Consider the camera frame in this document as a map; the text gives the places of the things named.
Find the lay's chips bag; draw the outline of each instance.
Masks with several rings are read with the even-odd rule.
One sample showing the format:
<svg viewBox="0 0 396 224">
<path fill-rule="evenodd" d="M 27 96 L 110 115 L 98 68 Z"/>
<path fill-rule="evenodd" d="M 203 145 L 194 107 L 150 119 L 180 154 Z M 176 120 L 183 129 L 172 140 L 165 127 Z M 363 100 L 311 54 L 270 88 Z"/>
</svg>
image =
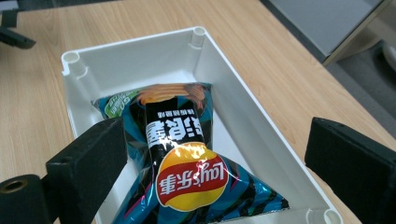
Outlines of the lay's chips bag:
<svg viewBox="0 0 396 224">
<path fill-rule="evenodd" d="M 210 132 L 201 122 L 208 101 L 200 103 L 199 93 L 152 95 L 136 96 L 145 102 L 139 122 L 147 159 L 113 223 L 211 223 L 290 208 L 239 164 L 208 149 L 211 122 Z"/>
</svg>

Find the plastic packaging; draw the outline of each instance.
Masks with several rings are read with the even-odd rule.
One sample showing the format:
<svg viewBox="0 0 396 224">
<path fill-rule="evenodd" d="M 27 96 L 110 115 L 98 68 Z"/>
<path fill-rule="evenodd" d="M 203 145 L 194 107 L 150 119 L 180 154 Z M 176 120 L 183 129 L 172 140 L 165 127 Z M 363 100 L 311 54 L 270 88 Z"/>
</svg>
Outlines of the plastic packaging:
<svg viewBox="0 0 396 224">
<path fill-rule="evenodd" d="M 212 110 L 207 90 L 209 84 L 162 84 L 96 102 L 105 117 L 126 116 L 133 123 L 125 124 L 130 147 L 147 142 L 130 150 L 142 169 L 114 223 L 209 223 L 289 208 L 242 166 L 206 147 L 211 140 L 205 140 L 201 120 Z"/>
<path fill-rule="evenodd" d="M 180 107 L 178 100 L 146 104 L 151 166 L 140 172 L 113 223 L 210 223 L 289 208 L 239 164 L 207 149 L 194 104 Z"/>
</svg>

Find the white plastic tray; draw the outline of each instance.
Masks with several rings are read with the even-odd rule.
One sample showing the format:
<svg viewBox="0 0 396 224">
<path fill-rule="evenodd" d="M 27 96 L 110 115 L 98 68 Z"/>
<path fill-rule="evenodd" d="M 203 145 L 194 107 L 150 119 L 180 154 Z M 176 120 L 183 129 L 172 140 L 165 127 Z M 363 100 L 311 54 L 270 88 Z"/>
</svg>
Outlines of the white plastic tray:
<svg viewBox="0 0 396 224">
<path fill-rule="evenodd" d="M 213 149 L 282 194 L 291 209 L 233 223 L 340 224 L 341 216 L 279 129 L 202 27 L 77 49 L 62 56 L 70 122 L 77 137 L 102 120 L 91 100 L 154 83 L 213 84 Z M 96 216 L 110 223 L 136 178 L 131 161 Z"/>
</svg>

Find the green label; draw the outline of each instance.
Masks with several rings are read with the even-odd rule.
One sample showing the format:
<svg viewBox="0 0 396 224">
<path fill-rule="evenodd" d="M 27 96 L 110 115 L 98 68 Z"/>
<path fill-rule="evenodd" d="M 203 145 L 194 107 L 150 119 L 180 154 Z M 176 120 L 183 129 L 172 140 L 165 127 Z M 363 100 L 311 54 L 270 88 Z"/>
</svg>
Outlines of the green label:
<svg viewBox="0 0 396 224">
<path fill-rule="evenodd" d="M 111 119 L 120 117 L 125 105 L 131 102 L 137 93 L 138 91 L 127 91 L 112 96 L 105 107 L 105 113 Z"/>
</svg>

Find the wood grain surface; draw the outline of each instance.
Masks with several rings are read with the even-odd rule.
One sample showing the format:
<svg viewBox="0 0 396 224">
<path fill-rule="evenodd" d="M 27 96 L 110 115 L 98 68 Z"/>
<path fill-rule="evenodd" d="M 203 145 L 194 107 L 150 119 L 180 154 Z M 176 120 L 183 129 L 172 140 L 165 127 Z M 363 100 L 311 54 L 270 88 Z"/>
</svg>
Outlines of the wood grain surface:
<svg viewBox="0 0 396 224">
<path fill-rule="evenodd" d="M 301 160 L 311 119 L 333 119 L 395 149 L 396 140 L 259 0 L 129 0 L 22 12 L 14 31 L 32 49 L 0 44 L 0 181 L 46 174 L 72 140 L 62 53 L 204 26 Z M 345 223 L 360 223 L 315 174 Z"/>
</svg>

